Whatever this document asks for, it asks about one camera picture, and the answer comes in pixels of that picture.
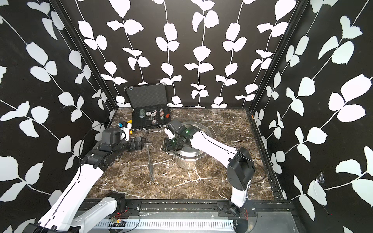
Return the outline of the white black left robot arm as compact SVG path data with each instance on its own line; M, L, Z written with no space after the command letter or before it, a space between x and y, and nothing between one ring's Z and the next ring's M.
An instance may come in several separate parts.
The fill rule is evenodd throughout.
M76 216L79 207L94 184L114 161L125 152L142 150L147 140L130 138L129 130L108 128L102 139L81 161L71 183L51 209L38 221L29 223L25 233L87 233L112 213L127 211L125 195L113 192L83 214Z

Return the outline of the long steel ladle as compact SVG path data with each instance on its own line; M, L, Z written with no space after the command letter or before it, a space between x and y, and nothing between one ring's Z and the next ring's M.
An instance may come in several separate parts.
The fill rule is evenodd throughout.
M154 181L154 172L153 172L152 159L151 159L150 149L149 149L150 146L151 146L150 142L145 143L145 147L147 149L147 156L148 156L149 176L150 176L150 180L153 182Z

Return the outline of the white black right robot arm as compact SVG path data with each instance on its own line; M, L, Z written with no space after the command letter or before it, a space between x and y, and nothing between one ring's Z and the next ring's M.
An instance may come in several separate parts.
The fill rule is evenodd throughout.
M248 188L255 174L254 161L244 147L227 146L209 137L195 126L186 127L174 119L166 125L163 151L179 151L186 145L210 155L227 168L232 194L227 213L239 216L245 212Z

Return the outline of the stainless steel pot lid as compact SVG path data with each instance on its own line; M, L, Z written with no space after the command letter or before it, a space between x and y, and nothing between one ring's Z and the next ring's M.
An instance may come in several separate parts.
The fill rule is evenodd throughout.
M211 131L206 126L202 125L201 123L187 121L187 122L182 122L182 124L186 128L189 128L190 126L194 126L195 128L198 128L202 133L206 134L207 136L209 137L212 136ZM196 142L196 139L191 140L190 142L184 144L181 150L173 151L172 154L184 160L202 159L206 155L206 153L203 150L193 146L193 143L195 144L195 142Z

